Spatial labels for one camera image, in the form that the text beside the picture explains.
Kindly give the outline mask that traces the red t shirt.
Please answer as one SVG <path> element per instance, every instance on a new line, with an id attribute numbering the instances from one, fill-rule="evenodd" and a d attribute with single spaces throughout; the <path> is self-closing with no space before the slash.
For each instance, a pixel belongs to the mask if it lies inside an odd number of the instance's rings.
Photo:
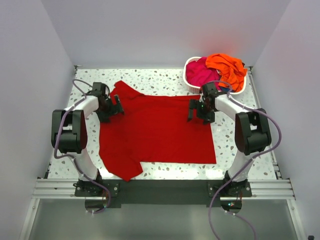
<path id="1" fill-rule="evenodd" d="M 99 156 L 108 172 L 129 181 L 143 172 L 142 162 L 216 164 L 211 126 L 188 121 L 198 95 L 145 95 L 118 81 L 110 96 L 119 97 L 124 113 L 100 124 Z"/>

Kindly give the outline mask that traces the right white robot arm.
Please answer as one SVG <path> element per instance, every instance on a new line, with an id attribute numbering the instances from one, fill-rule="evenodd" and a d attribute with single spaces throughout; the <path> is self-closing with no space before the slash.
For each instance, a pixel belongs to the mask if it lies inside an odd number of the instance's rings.
<path id="1" fill-rule="evenodd" d="M 255 155 L 262 153 L 271 144 L 272 137 L 266 111 L 263 108 L 253 109 L 244 106 L 235 100 L 229 91 L 219 91 L 216 85 L 210 82 L 201 87 L 200 100 L 189 101 L 189 121 L 193 119 L 194 112 L 205 124 L 215 121 L 216 112 L 223 112 L 234 121 L 237 152 L 222 184 L 223 192 L 233 197 L 246 187 Z"/>

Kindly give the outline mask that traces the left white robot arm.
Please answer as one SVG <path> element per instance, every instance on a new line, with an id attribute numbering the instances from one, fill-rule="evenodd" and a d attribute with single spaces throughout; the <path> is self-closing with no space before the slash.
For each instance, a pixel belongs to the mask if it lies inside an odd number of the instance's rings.
<path id="1" fill-rule="evenodd" d="M 110 88 L 102 82 L 89 84 L 74 79 L 74 87 L 82 98 L 65 109 L 56 109 L 51 119 L 51 145 L 55 159 L 68 158 L 78 172 L 80 187 L 92 196 L 99 196 L 104 190 L 99 169 L 94 165 L 87 150 L 88 133 L 86 118 L 95 113 L 100 123 L 110 122 L 117 114 L 124 114 L 119 96 L 113 101 Z"/>

